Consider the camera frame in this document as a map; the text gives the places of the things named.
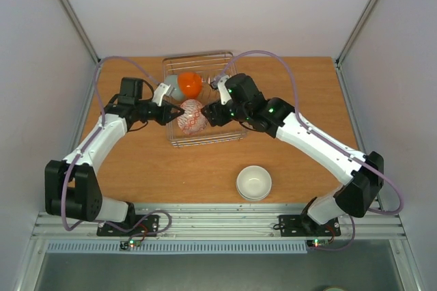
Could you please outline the red patterned ceramic bowl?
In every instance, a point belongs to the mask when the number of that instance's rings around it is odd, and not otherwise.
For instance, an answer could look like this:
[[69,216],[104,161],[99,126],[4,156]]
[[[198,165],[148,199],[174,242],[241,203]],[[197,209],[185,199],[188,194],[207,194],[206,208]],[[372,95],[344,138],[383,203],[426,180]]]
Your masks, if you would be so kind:
[[177,118],[177,124],[185,135],[194,135],[206,128],[208,121],[201,112],[203,106],[198,100],[185,100],[180,107],[184,113]]

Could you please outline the teal patterned ceramic bowl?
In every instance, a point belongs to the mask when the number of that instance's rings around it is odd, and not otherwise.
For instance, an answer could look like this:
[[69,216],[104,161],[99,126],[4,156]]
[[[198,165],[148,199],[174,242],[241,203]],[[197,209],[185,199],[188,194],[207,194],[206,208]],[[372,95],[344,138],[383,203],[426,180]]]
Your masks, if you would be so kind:
[[183,102],[186,99],[185,95],[183,94],[178,84],[177,75],[172,74],[167,76],[166,79],[164,80],[164,83],[171,87],[170,97],[172,97],[175,101]]

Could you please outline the white and orange bowl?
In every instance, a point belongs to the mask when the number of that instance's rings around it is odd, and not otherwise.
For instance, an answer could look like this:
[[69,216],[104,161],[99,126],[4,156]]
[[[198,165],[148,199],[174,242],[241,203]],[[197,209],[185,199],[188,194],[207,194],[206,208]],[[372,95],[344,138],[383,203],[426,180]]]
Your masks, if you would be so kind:
[[178,86],[189,99],[195,99],[202,90],[201,77],[195,72],[183,72],[178,75]]

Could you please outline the chrome wire dish rack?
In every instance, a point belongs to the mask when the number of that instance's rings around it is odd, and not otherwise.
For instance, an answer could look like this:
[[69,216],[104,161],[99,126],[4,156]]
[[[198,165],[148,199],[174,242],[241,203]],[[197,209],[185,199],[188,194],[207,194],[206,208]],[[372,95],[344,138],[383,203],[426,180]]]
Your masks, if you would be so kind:
[[[215,51],[174,55],[163,59],[163,77],[195,72],[202,79],[202,90],[197,100],[202,106],[220,98],[219,92],[210,87],[211,80],[219,75],[226,64],[233,58],[231,51]],[[247,131],[237,122],[230,122],[223,127],[211,127],[206,124],[203,130],[191,135],[184,133],[174,120],[167,126],[167,139],[174,147],[198,146],[209,143],[239,140],[247,136]]]

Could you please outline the blue zigzag patterned bowl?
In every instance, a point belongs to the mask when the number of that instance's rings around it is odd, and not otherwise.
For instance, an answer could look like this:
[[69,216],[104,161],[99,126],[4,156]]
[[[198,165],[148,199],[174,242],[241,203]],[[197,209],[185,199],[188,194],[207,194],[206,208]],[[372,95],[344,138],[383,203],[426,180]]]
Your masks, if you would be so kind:
[[238,192],[249,197],[259,197],[270,193],[272,178],[267,170],[257,165],[245,167],[236,179]]

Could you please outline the striped ceramic bowl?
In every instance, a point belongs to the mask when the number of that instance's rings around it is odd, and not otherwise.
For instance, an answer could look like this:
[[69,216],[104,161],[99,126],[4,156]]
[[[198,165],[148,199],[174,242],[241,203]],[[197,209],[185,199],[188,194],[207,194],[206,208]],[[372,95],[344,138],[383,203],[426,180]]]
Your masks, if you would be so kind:
[[239,195],[240,195],[243,199],[245,199],[246,201],[249,201],[249,202],[259,202],[259,201],[262,201],[263,199],[265,199],[266,197],[268,197],[269,194],[270,194],[270,193],[262,194],[262,195],[259,196],[259,197],[249,197],[249,196],[247,196],[247,195],[245,195],[245,194],[239,192]]

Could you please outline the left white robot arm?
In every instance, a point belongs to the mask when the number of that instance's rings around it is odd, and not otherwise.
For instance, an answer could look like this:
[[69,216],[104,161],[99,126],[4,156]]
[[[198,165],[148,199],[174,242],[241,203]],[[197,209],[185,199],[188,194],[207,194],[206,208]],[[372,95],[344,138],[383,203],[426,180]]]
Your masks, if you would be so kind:
[[135,207],[130,202],[103,196],[97,173],[105,158],[135,123],[154,120],[164,126],[184,110],[165,100],[173,87],[160,83],[151,87],[151,98],[143,98],[143,79],[124,77],[119,92],[104,106],[98,122],[78,147],[62,160],[51,160],[44,170],[45,210],[68,219],[112,224],[122,235],[137,228]]

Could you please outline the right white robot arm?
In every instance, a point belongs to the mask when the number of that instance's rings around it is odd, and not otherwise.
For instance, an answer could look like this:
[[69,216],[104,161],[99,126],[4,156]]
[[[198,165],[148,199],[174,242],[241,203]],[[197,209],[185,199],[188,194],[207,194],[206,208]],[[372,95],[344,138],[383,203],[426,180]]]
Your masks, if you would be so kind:
[[211,126],[231,121],[248,124],[256,132],[299,149],[340,183],[328,195],[307,204],[301,217],[304,231],[316,234],[328,221],[343,214],[365,216],[384,184],[384,159],[380,154],[350,149],[297,114],[291,104],[280,98],[265,98],[246,74],[215,78],[212,89],[219,93],[219,99],[201,110]]

